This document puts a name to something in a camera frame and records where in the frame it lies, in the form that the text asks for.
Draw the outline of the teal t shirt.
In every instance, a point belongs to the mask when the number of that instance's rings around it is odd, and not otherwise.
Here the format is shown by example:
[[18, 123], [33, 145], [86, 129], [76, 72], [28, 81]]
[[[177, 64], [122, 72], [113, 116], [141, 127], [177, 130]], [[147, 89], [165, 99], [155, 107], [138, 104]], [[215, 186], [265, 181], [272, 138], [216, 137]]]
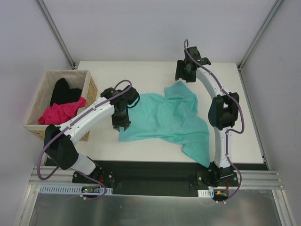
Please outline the teal t shirt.
[[182, 152], [204, 167], [210, 165], [210, 133], [198, 117], [197, 96], [182, 82], [164, 89], [164, 96], [146, 93], [129, 109], [130, 127], [119, 133], [119, 141], [160, 138], [182, 145]]

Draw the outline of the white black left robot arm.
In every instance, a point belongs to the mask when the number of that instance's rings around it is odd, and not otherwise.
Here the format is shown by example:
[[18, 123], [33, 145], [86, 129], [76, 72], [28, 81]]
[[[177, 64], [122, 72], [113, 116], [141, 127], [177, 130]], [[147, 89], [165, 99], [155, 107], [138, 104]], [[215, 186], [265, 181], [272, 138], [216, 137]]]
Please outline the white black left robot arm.
[[95, 183], [101, 176], [100, 167], [87, 156], [78, 153], [75, 145], [97, 123], [109, 117], [115, 130], [128, 129], [131, 124], [128, 110], [135, 107], [139, 100], [139, 93], [130, 85], [123, 90], [105, 89], [91, 106], [73, 119], [59, 126], [47, 126], [43, 152], [60, 169], [80, 172], [87, 182]]

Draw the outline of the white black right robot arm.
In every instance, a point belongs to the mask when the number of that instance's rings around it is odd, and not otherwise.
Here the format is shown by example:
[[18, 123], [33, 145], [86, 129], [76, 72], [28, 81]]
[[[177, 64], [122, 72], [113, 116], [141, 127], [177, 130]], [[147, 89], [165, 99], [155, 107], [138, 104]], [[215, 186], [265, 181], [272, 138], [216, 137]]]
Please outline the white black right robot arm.
[[215, 133], [215, 157], [208, 172], [202, 176], [202, 182], [207, 186], [222, 186], [234, 173], [231, 165], [230, 132], [238, 119], [239, 95], [228, 92], [214, 73], [206, 68], [211, 62], [201, 56], [197, 47], [185, 47], [184, 54], [184, 60], [177, 61], [175, 80], [200, 80], [212, 99], [208, 120]]

